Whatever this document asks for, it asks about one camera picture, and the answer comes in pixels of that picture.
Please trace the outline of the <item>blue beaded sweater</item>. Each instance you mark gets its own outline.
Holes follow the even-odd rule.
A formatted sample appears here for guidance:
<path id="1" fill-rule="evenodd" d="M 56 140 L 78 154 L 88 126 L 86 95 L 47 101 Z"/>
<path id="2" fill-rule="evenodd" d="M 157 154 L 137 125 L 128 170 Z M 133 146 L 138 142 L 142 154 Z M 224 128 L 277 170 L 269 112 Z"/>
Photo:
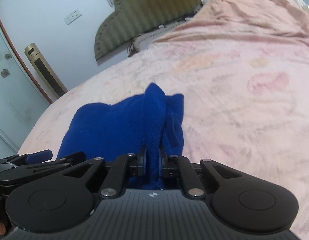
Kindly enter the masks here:
<path id="1" fill-rule="evenodd" d="M 57 158 L 83 152 L 87 159 L 116 157 L 147 148 L 146 175 L 131 179 L 130 187 L 146 190 L 165 189 L 161 178 L 162 147 L 167 155 L 182 155 L 184 138 L 183 94 L 166 95 L 152 83 L 144 93 L 114 105 L 89 103 L 75 113 L 65 134 Z"/>

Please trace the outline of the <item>white glass wardrobe door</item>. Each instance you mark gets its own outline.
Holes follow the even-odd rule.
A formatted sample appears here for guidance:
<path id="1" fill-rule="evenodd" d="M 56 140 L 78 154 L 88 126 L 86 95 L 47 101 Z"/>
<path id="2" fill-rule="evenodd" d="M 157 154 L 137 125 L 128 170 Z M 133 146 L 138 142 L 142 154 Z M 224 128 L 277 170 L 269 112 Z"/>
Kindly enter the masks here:
<path id="1" fill-rule="evenodd" d="M 19 61 L 0 20 L 0 159 L 18 153 L 49 105 Z"/>

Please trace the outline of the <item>gold tower fan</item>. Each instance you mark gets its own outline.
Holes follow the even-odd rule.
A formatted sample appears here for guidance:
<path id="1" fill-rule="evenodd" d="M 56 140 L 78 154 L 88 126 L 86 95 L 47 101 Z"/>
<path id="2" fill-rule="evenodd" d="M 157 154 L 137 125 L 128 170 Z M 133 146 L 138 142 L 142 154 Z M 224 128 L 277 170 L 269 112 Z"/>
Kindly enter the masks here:
<path id="1" fill-rule="evenodd" d="M 35 43 L 29 44 L 24 49 L 24 53 L 41 79 L 53 92 L 54 96 L 60 98 L 68 92 L 65 85 L 63 85 L 61 80 L 57 77 Z"/>

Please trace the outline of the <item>pink floral bed sheet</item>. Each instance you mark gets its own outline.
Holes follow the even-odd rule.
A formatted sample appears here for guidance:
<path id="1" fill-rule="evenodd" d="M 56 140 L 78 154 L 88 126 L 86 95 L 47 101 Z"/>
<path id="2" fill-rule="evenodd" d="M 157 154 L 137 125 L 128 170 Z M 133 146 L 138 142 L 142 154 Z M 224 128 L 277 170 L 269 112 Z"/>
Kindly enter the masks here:
<path id="1" fill-rule="evenodd" d="M 185 98 L 184 154 L 282 185 L 309 239 L 309 23 L 188 23 L 54 102 L 19 153 L 57 152 L 79 107 L 114 104 L 155 83 Z"/>

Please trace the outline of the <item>beige embroidered pillow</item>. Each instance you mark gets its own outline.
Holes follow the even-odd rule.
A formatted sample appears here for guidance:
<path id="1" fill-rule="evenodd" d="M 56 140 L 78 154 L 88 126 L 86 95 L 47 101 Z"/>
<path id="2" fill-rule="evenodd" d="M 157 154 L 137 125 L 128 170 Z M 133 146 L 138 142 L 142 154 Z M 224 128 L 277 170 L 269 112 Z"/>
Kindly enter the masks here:
<path id="1" fill-rule="evenodd" d="M 153 28 L 150 31 L 147 31 L 142 34 L 138 34 L 129 44 L 127 48 L 127 55 L 128 57 L 133 56 L 134 54 L 145 50 L 148 48 L 151 42 L 155 39 L 163 36 L 164 34 L 168 33 L 172 29 L 176 28 L 177 26 L 184 24 L 187 20 L 191 20 L 191 18 L 182 18 L 178 21 L 169 22 L 167 24 L 161 24 L 156 28 Z"/>

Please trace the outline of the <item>olive green upholstered headboard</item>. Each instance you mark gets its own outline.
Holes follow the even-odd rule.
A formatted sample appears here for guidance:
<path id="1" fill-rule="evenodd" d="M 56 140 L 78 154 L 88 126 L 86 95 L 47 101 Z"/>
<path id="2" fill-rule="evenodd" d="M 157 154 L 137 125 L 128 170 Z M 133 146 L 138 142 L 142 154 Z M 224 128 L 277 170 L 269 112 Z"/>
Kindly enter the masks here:
<path id="1" fill-rule="evenodd" d="M 99 60 L 138 34 L 195 12 L 201 0 L 114 0 L 114 12 L 99 26 L 94 42 Z"/>

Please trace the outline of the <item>peach blanket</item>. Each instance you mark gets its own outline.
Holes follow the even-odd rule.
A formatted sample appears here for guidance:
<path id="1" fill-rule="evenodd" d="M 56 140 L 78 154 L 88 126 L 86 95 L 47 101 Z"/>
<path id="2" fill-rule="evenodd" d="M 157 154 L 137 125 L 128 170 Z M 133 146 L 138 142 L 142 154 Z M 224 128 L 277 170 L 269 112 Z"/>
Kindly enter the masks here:
<path id="1" fill-rule="evenodd" d="M 210 0 L 154 44 L 200 43 L 213 49 L 293 46 L 309 49 L 309 12 L 293 0 Z"/>

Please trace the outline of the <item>white wall socket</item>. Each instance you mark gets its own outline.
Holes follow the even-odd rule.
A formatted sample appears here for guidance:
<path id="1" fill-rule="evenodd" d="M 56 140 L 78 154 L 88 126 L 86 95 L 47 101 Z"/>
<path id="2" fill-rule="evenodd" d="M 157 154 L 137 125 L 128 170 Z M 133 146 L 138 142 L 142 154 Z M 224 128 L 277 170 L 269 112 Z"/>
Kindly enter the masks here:
<path id="1" fill-rule="evenodd" d="M 81 12 L 78 9 L 76 9 L 73 12 L 71 12 L 69 15 L 67 15 L 64 18 L 64 21 L 66 25 L 69 25 L 81 16 L 82 16 Z"/>

